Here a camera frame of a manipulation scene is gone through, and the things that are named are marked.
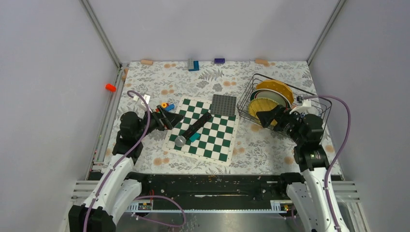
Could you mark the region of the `yellow woven plate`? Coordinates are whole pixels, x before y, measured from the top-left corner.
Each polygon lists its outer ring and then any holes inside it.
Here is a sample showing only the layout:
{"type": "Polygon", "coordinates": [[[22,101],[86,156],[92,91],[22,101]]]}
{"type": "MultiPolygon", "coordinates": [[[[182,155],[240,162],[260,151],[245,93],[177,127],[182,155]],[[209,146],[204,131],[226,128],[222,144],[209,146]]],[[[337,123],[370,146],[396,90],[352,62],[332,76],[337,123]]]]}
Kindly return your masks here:
{"type": "Polygon", "coordinates": [[[255,98],[248,105],[248,113],[260,124],[258,118],[256,117],[256,113],[270,112],[277,105],[279,105],[279,103],[268,98],[255,98]]]}

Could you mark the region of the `white plate green rim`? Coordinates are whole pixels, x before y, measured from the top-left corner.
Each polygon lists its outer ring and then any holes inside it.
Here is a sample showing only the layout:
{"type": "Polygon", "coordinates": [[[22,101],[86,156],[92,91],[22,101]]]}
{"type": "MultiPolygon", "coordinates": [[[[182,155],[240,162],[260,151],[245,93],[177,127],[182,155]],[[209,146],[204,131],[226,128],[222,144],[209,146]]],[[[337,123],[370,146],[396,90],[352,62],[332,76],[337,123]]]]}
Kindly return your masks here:
{"type": "Polygon", "coordinates": [[[271,90],[271,89],[257,89],[253,91],[250,95],[250,101],[254,100],[255,98],[268,98],[271,100],[276,101],[280,105],[291,107],[290,101],[281,93],[271,90]]]}

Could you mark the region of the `yellow orange plate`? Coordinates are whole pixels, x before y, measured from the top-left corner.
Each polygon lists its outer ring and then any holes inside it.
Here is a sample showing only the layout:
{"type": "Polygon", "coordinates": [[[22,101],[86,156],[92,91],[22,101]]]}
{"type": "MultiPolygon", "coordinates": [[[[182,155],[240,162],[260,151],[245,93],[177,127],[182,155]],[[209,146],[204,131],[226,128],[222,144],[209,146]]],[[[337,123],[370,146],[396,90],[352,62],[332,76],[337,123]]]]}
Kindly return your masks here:
{"type": "Polygon", "coordinates": [[[255,89],[270,89],[282,94],[290,104],[294,102],[293,92],[284,82],[278,80],[265,80],[259,83],[255,89]]]}

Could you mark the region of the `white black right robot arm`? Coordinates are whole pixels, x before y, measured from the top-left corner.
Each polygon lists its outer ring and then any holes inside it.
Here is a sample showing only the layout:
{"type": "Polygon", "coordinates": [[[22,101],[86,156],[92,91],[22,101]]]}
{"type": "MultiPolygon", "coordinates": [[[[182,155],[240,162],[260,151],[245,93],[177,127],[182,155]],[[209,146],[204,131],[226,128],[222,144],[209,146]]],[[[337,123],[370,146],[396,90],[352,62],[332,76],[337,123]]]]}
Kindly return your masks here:
{"type": "Polygon", "coordinates": [[[274,131],[283,132],[296,144],[294,160],[299,173],[283,173],[277,186],[278,195],[291,199],[306,232],[347,232],[330,178],[331,164],[321,144],[322,119],[314,114],[302,116],[282,105],[256,113],[267,128],[276,122],[274,131]]]}

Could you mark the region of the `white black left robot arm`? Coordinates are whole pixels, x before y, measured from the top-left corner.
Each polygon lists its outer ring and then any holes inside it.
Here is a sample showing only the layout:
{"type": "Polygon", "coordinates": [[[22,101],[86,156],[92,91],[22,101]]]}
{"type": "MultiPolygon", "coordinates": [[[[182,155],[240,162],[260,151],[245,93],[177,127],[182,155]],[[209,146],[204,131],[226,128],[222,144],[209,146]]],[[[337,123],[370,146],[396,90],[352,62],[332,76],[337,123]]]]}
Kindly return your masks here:
{"type": "Polygon", "coordinates": [[[154,130],[173,129],[183,115],[171,113],[158,106],[146,110],[143,117],[126,112],[120,117],[119,131],[113,156],[107,171],[81,205],[74,205],[68,213],[72,232],[114,232],[119,218],[134,198],[149,195],[150,186],[142,180],[127,179],[142,149],[142,140],[154,130]]]}

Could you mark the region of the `colourful lego brick toy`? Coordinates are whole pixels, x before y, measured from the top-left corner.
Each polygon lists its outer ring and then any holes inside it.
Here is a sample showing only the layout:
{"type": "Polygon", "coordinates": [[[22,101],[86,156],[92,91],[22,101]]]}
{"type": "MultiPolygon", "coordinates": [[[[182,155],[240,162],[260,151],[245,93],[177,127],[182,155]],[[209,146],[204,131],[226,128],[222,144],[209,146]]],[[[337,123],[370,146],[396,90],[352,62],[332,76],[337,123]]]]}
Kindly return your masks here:
{"type": "Polygon", "coordinates": [[[172,110],[174,110],[174,108],[175,108],[175,105],[172,103],[172,104],[169,104],[169,103],[167,103],[167,102],[163,102],[162,104],[161,104],[161,107],[164,109],[164,110],[166,110],[166,111],[172,111],[172,110]]]}

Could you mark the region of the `black glitter microphone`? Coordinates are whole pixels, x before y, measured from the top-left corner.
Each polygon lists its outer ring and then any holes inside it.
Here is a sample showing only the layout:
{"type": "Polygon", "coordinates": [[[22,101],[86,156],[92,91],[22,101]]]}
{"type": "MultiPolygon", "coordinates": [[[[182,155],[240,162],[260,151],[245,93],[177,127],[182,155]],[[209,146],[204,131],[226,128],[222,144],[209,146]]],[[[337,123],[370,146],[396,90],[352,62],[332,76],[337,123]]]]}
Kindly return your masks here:
{"type": "Polygon", "coordinates": [[[202,128],[205,123],[207,123],[212,118],[209,112],[203,114],[197,121],[188,127],[181,135],[177,136],[175,139],[175,145],[177,147],[183,147],[187,141],[190,142],[189,138],[195,134],[200,128],[202,128]]]}

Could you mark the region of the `teal block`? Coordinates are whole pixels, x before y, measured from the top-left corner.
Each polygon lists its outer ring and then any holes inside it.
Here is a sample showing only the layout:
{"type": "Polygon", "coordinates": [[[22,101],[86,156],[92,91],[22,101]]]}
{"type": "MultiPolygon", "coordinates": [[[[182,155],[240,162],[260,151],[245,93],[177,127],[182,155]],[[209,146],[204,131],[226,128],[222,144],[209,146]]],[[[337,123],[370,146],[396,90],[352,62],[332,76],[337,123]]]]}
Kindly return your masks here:
{"type": "Polygon", "coordinates": [[[189,140],[193,143],[193,142],[195,142],[196,140],[198,140],[199,138],[200,138],[200,134],[199,133],[195,133],[195,134],[193,134],[190,138],[189,138],[189,140]]]}

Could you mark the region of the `grey lego baseplate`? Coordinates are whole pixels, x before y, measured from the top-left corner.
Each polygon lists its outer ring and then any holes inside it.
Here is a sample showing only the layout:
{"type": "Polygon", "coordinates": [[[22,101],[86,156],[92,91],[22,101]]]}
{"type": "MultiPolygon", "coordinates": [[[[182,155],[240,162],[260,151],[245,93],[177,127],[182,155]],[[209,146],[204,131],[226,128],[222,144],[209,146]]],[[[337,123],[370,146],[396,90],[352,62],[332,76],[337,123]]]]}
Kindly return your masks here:
{"type": "Polygon", "coordinates": [[[220,116],[235,116],[237,97],[214,94],[210,106],[210,113],[220,116]]]}

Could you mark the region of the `right wooden block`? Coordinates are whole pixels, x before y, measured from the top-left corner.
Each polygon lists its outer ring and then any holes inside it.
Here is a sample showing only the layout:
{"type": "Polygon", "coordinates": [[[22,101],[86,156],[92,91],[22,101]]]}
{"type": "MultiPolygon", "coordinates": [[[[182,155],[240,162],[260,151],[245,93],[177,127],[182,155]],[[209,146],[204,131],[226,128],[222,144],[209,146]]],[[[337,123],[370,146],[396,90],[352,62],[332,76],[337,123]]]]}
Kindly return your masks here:
{"type": "Polygon", "coordinates": [[[260,64],[260,65],[264,65],[265,67],[269,67],[269,66],[270,66],[270,63],[269,63],[267,60],[265,60],[265,59],[259,59],[259,58],[257,58],[257,59],[255,59],[255,63],[256,63],[256,64],[260,64]]]}

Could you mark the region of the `wooden block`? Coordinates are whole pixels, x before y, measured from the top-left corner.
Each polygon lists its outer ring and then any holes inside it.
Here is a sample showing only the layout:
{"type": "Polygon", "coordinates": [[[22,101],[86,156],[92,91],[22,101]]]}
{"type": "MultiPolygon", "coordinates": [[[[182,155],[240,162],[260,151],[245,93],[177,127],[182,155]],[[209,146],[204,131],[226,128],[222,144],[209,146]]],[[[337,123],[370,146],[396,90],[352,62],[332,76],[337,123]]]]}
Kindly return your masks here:
{"type": "Polygon", "coordinates": [[[142,59],[142,60],[140,60],[140,63],[141,63],[142,65],[148,65],[148,66],[152,66],[152,65],[153,65],[153,62],[154,62],[154,61],[152,61],[152,60],[147,60],[147,59],[142,59]]]}
{"type": "Polygon", "coordinates": [[[267,60],[265,60],[265,59],[259,59],[259,58],[257,58],[257,59],[255,59],[255,63],[256,63],[256,64],[260,64],[260,65],[264,65],[265,67],[269,67],[269,66],[270,66],[270,63],[269,63],[267,60]]]}

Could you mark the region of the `green white chessboard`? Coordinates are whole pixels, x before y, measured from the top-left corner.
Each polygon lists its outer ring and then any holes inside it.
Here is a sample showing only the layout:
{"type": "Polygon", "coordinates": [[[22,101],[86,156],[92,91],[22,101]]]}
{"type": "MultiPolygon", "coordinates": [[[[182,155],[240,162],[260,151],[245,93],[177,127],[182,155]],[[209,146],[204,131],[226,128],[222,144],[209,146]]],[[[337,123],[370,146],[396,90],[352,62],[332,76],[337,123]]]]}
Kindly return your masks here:
{"type": "Polygon", "coordinates": [[[210,107],[210,100],[182,96],[176,113],[183,115],[184,118],[167,132],[162,145],[163,151],[228,166],[232,160],[239,124],[239,117],[236,115],[212,115],[212,118],[197,131],[200,135],[198,139],[193,142],[187,140],[182,147],[175,144],[175,139],[204,113],[210,112],[210,107]]]}

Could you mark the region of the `left wooden block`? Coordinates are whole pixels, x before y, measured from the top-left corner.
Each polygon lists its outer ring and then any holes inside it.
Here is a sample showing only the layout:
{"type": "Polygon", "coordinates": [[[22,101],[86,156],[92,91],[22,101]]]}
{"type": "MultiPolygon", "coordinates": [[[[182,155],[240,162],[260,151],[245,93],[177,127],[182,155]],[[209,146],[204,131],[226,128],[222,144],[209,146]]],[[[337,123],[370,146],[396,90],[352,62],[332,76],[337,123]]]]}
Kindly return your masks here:
{"type": "Polygon", "coordinates": [[[148,66],[152,66],[152,65],[153,65],[153,62],[154,62],[154,61],[152,61],[152,60],[147,60],[147,59],[142,59],[142,60],[140,60],[140,63],[141,63],[142,65],[148,65],[148,66]]]}

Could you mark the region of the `purple lego brick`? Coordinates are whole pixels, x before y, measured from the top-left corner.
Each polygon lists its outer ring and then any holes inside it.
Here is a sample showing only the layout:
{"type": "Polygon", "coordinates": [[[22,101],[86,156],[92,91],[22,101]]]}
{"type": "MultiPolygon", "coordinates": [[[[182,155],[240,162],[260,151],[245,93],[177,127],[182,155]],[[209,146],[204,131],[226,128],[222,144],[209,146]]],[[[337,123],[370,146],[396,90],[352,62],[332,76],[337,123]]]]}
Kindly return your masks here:
{"type": "Polygon", "coordinates": [[[223,63],[225,63],[225,59],[224,58],[215,58],[214,63],[215,64],[223,64],[223,63]]]}

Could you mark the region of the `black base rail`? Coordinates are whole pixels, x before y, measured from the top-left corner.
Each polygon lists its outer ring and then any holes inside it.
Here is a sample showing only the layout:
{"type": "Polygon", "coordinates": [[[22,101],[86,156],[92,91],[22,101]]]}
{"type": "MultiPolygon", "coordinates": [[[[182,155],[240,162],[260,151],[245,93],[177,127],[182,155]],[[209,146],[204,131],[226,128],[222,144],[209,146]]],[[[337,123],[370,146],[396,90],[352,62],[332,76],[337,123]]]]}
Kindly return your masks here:
{"type": "Polygon", "coordinates": [[[265,210],[271,200],[288,200],[286,185],[307,181],[297,173],[281,175],[183,175],[131,172],[125,180],[142,184],[142,196],[160,195],[188,210],[265,210]]]}

